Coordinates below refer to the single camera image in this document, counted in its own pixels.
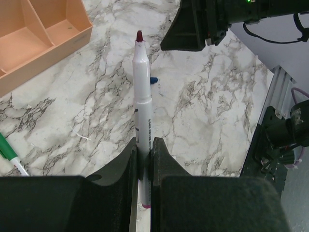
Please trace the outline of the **white pen magenta end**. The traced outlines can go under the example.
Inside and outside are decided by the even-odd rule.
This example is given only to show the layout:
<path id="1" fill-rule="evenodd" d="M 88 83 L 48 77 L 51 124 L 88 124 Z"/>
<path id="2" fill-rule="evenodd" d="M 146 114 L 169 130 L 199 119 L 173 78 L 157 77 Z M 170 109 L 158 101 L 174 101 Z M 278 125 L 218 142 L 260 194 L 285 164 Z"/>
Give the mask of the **white pen magenta end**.
<path id="1" fill-rule="evenodd" d="M 142 31 L 137 31 L 133 67 L 134 117 L 139 163 L 140 201 L 151 207 L 150 154 L 153 148 L 153 106 L 150 85 L 150 62 Z"/>

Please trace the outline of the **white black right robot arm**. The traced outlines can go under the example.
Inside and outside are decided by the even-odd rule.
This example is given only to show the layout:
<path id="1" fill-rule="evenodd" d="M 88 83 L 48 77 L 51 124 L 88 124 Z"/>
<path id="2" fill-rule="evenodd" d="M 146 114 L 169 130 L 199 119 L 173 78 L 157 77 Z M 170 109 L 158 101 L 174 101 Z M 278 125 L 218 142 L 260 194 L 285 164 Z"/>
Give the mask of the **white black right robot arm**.
<path id="1" fill-rule="evenodd" d="M 299 15 L 309 12 L 307 0 L 182 0 L 177 14 L 160 47 L 163 51 L 201 51 L 217 46 L 234 23 L 248 24 L 269 17 L 293 15 L 302 36 L 295 43 L 307 42 L 309 29 L 302 26 Z"/>

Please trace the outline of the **white pen green end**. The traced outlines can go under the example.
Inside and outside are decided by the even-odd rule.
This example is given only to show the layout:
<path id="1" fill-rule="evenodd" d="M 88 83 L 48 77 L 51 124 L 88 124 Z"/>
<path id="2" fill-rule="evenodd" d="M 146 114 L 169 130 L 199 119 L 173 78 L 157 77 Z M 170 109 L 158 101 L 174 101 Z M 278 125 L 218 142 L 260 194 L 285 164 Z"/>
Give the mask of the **white pen green end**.
<path id="1" fill-rule="evenodd" d="M 9 145 L 3 135 L 0 135 L 0 154 L 4 159 L 7 159 L 22 176 L 30 176 L 27 170 L 21 163 L 21 159 L 18 157 L 13 148 Z"/>

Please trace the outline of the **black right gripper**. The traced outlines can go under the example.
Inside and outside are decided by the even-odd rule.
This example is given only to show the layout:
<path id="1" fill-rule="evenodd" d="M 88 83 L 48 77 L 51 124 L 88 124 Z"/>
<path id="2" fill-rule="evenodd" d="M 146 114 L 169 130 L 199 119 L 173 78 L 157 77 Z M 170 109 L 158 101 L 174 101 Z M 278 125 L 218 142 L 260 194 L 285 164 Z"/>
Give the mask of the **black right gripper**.
<path id="1" fill-rule="evenodd" d="M 207 16 L 205 39 L 204 15 Z M 182 0 L 160 47 L 163 51 L 191 51 L 217 46 L 226 36 L 229 23 L 225 17 L 223 0 Z"/>

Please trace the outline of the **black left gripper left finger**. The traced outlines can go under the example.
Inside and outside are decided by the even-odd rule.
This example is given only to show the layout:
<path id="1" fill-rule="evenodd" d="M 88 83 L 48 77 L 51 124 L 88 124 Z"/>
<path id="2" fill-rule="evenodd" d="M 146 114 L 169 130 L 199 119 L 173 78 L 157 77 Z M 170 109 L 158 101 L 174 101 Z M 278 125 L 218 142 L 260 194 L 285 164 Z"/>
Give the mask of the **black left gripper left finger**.
<path id="1" fill-rule="evenodd" d="M 134 139 L 88 177 L 0 179 L 3 232 L 133 232 L 138 199 Z"/>

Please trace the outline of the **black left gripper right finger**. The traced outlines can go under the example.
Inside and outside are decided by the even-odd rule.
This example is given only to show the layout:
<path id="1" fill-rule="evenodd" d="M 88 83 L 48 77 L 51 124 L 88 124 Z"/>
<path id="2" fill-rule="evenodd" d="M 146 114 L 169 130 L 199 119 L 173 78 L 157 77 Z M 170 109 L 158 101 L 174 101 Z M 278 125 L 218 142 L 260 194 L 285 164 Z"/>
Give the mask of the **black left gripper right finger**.
<path id="1" fill-rule="evenodd" d="M 151 153 L 153 232 L 287 232 L 273 186 L 255 177 L 190 175 L 155 138 Z"/>

